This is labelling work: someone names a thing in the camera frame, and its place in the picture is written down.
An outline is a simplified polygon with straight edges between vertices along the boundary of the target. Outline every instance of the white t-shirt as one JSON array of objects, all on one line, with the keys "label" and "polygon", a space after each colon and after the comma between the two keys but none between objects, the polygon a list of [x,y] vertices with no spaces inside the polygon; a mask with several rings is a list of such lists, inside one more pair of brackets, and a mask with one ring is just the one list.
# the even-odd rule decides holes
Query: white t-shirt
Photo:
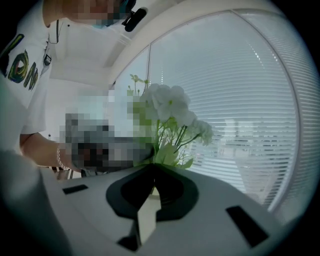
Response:
[{"label": "white t-shirt", "polygon": [[20,134],[46,129],[45,102],[52,66],[44,63],[47,55],[51,58],[48,40],[49,28],[43,20],[43,0],[40,0],[21,19],[15,37],[0,54],[0,90],[6,95],[2,96],[3,107],[14,107],[0,113],[1,120],[6,120],[1,132],[10,126],[14,126],[15,133],[20,130]]}]

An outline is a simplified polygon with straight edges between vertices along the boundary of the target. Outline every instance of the person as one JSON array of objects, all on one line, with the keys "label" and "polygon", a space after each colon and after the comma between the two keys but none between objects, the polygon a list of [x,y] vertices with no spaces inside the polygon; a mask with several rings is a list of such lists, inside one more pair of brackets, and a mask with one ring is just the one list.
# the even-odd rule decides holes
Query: person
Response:
[{"label": "person", "polygon": [[68,18],[74,22],[99,24],[119,11],[121,0],[40,0],[19,21],[16,34],[0,54],[0,85],[12,93],[26,110],[20,116],[22,154],[39,166],[62,167],[80,172],[61,143],[46,139],[45,102],[52,68],[49,27]]}]

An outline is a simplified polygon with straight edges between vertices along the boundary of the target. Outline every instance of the flower stem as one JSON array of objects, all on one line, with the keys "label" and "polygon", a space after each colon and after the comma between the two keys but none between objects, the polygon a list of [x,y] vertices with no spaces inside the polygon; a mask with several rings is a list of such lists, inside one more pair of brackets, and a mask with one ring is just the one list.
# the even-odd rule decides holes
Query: flower stem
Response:
[{"label": "flower stem", "polygon": [[160,120],[158,119],[157,121],[156,121],[156,136],[155,136],[155,145],[156,145],[156,153],[158,152],[158,150],[159,150],[159,125],[160,125]]},{"label": "flower stem", "polygon": [[181,144],[180,146],[178,146],[178,148],[176,149],[176,151],[174,153],[176,153],[181,147],[183,147],[184,145],[187,145],[188,143],[194,141],[196,138],[198,138],[200,136],[200,134],[196,135],[193,137],[193,139],[189,140],[188,142]]},{"label": "flower stem", "polygon": [[191,139],[191,137],[185,139],[185,140],[182,140],[181,143],[185,143],[185,142],[188,142],[189,140]]},{"label": "flower stem", "polygon": [[179,133],[179,135],[178,135],[178,138],[176,138],[176,141],[175,141],[175,143],[174,143],[175,146],[177,145],[178,141],[180,140],[180,135],[181,135],[181,133],[182,133],[183,130],[184,130],[184,126],[182,126],[182,128],[181,128],[181,131],[180,131],[180,133]]},{"label": "flower stem", "polygon": [[144,84],[144,89],[143,89],[143,93],[141,94],[141,96],[145,94],[146,89],[148,89],[148,86],[147,86],[147,84]]},{"label": "flower stem", "polygon": [[165,124],[168,123],[169,119],[168,119],[167,121],[165,121],[165,122],[162,123],[162,125],[159,127],[159,130],[160,130],[161,128],[165,127]]},{"label": "flower stem", "polygon": [[182,135],[180,136],[180,139],[179,139],[179,141],[178,141],[178,143],[177,143],[177,146],[179,146],[180,145],[180,143],[181,143],[181,141],[183,140],[183,138],[184,138],[184,136],[185,136],[185,133],[186,133],[186,131],[187,131],[187,126],[184,126],[184,131],[183,131],[183,133],[182,133]]},{"label": "flower stem", "polygon": [[164,136],[165,130],[166,130],[166,129],[163,129],[163,131],[162,131],[162,133],[161,133],[161,137],[160,137],[160,139],[159,139],[159,148],[160,148],[161,140],[162,140],[162,137]]},{"label": "flower stem", "polygon": [[174,137],[176,136],[176,133],[177,133],[177,127],[174,128],[174,133],[173,133],[172,139],[174,139]]},{"label": "flower stem", "polygon": [[182,152],[183,152],[183,151],[181,151],[180,154],[179,154],[179,157],[178,157],[179,160],[181,160],[181,154],[182,154]]}]

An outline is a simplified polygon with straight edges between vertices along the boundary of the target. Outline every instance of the window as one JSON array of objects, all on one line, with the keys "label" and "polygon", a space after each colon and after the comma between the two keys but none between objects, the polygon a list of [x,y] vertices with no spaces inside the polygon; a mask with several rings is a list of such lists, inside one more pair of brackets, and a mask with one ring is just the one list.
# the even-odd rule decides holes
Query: window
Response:
[{"label": "window", "polygon": [[212,125],[214,143],[193,145],[190,170],[268,208],[286,180],[280,174],[292,172],[298,140],[290,81],[263,37],[231,12],[200,18],[151,45],[149,79],[184,88],[190,110]]},{"label": "window", "polygon": [[302,214],[319,181],[320,170],[320,79],[312,57],[295,28],[279,15],[239,11],[268,40],[285,63],[299,106],[300,148],[288,184],[277,193],[276,214],[289,221]]},{"label": "window", "polygon": [[[116,79],[112,96],[115,98],[114,102],[108,106],[112,109],[108,113],[110,123],[114,125],[115,136],[131,137],[133,136],[133,120],[128,115],[128,86],[134,90],[134,82],[131,80],[130,74],[137,75],[139,78],[147,79],[148,71],[149,47],[145,48],[119,75]],[[143,92],[144,86],[137,84],[136,90]]]}]

